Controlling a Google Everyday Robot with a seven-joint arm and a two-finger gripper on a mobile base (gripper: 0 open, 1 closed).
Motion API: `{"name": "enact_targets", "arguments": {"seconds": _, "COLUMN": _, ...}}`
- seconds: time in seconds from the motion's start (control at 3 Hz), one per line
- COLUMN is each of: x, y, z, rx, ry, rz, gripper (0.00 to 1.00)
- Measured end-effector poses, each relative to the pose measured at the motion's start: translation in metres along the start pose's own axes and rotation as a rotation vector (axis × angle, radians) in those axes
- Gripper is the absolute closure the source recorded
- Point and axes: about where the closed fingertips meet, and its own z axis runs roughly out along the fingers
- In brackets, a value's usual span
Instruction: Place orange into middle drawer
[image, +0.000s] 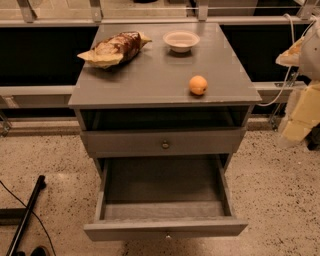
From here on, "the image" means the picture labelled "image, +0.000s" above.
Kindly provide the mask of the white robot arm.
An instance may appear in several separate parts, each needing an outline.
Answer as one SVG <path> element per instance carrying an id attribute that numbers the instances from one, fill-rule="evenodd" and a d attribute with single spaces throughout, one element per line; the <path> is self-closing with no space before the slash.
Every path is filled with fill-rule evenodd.
<path id="1" fill-rule="evenodd" d="M 320 124 L 320 20 L 280 54 L 276 63 L 297 67 L 300 75 L 310 79 L 307 87 L 290 93 L 285 117 L 278 128 L 279 144 L 289 147 L 303 141 Z"/>

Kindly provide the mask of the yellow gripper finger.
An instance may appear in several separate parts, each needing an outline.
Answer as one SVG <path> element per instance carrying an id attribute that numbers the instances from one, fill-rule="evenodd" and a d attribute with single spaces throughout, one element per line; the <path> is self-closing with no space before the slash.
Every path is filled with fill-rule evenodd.
<path id="1" fill-rule="evenodd" d="M 290 66 L 298 67 L 303 40 L 304 38 L 301 37 L 289 49 L 281 53 L 276 58 L 276 63 L 278 65 L 286 66 L 286 67 L 290 67 Z"/>
<path id="2" fill-rule="evenodd" d="M 294 89 L 288 99 L 285 117 L 278 128 L 278 144 L 292 147 L 302 142 L 320 123 L 320 82 Z"/>

